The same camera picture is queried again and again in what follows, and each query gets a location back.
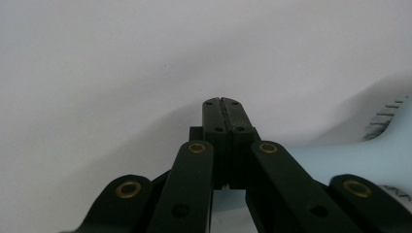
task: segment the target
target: brass screw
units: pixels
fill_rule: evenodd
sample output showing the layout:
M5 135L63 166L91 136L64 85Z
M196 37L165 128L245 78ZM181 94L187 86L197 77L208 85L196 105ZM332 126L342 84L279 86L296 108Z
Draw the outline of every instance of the brass screw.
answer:
M260 144L259 146L260 150L266 153L275 153L278 151L278 148L275 147L273 144Z
M126 186L133 187L133 189L131 191L124 191L123 188ZM127 181L127 182L122 183L116 188L116 195L119 198L131 198L139 194L141 190L142 190L142 185L140 183L135 182L135 181Z
M343 183L343 186L346 190L358 197L368 198L372 195L370 187L355 180L347 180Z
M188 150L192 153L202 153L206 150L206 147L203 144L194 143L188 146Z

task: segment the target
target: black metal arm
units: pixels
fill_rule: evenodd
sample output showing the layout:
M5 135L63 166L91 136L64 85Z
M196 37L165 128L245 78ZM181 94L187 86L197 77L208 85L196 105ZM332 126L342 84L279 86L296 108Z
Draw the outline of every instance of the black metal arm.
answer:
M412 232L409 212L374 183L314 181L281 145L260 139L239 102L205 101L202 121L169 172L114 180L73 233L209 232L213 190L226 185L247 190L260 233Z

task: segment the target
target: light blue plastic handle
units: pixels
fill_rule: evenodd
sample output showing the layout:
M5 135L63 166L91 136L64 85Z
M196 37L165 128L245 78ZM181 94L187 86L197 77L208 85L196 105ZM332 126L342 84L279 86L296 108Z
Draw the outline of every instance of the light blue plastic handle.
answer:
M379 137L349 145L285 147L313 179L353 174L412 194L412 98L406 99Z

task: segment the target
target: gray background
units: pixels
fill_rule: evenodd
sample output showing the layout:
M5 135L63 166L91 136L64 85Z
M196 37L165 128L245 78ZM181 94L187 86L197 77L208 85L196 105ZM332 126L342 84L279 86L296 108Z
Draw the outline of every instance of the gray background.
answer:
M412 89L410 1L1 1L0 232L75 229L126 174L169 169L201 103L263 139L362 140ZM212 232L256 232L243 192Z

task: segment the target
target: light blue object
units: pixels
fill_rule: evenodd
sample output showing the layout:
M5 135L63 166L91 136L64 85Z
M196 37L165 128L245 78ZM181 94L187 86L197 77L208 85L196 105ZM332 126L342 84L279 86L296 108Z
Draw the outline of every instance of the light blue object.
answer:
M379 137L349 145L285 147L313 179L353 174L412 194L412 98L405 99Z

